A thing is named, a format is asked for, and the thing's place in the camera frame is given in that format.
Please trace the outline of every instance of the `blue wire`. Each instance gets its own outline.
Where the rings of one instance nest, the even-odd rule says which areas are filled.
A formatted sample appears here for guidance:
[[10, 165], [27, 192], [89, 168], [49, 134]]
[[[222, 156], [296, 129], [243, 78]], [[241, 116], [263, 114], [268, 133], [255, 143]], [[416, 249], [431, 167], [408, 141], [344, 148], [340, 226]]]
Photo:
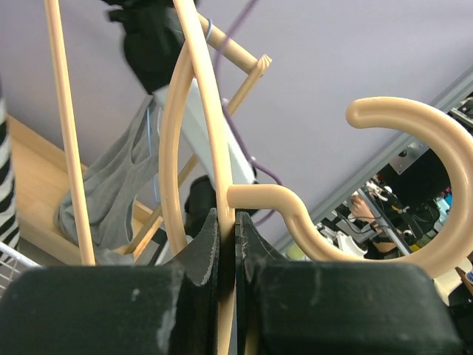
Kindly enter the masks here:
[[210, 35], [212, 34], [212, 27], [214, 25], [212, 24], [212, 19], [208, 19], [208, 30], [207, 30], [207, 35], [205, 36], [205, 41], [208, 42], [208, 39], [210, 38]]
[[[148, 130], [148, 148], [149, 148], [149, 155], [153, 155], [153, 146], [151, 144], [151, 124], [149, 123], [149, 106], [146, 109], [146, 123], [147, 123], [147, 130]], [[156, 175], [153, 176], [153, 190], [154, 190], [154, 200], [156, 203], [160, 203], [160, 199], [157, 194], [157, 187], [156, 187]]]

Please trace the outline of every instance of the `wooden shelf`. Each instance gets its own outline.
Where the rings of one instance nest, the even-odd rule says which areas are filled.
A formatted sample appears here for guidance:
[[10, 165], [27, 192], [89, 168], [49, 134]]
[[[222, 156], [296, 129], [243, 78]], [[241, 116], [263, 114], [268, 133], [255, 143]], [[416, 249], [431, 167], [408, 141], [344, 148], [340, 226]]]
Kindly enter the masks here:
[[[80, 265], [79, 248], [54, 226], [53, 215], [69, 190], [64, 152], [49, 141], [7, 117], [16, 174], [16, 202], [20, 235], [63, 263]], [[135, 235], [152, 211], [136, 202]], [[126, 246], [117, 251], [124, 253]]]

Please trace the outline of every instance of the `black clamp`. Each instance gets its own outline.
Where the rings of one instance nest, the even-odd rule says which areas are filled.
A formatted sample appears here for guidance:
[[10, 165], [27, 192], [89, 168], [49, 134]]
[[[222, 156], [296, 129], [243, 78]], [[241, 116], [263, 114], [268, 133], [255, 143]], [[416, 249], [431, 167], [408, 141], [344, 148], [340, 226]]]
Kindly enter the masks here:
[[169, 26], [171, 0], [102, 0], [117, 8], [107, 12], [125, 30], [123, 52], [148, 94], [169, 84], [183, 41]]

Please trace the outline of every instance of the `black cloth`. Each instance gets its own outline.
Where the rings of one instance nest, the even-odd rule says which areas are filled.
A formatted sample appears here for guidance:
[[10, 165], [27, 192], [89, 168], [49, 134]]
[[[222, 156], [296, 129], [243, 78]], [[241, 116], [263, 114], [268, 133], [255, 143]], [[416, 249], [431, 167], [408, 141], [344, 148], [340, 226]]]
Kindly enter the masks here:
[[[217, 193], [207, 175], [194, 180], [190, 190], [184, 204], [184, 211], [186, 212], [184, 229], [187, 235], [194, 238], [202, 229], [210, 210], [217, 207]], [[250, 216], [257, 211], [257, 209], [236, 209], [236, 212], [247, 212]]]

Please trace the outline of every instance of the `white wire rack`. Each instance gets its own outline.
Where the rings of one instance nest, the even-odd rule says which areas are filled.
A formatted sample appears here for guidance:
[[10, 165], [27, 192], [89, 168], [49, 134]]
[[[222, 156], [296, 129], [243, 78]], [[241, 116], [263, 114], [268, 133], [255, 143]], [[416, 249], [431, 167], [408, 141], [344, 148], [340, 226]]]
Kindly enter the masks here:
[[17, 279], [20, 274], [29, 268], [41, 267], [39, 264], [25, 257], [21, 252], [10, 248], [4, 243], [0, 242], [0, 253], [3, 254], [0, 260], [0, 299], [12, 281]]

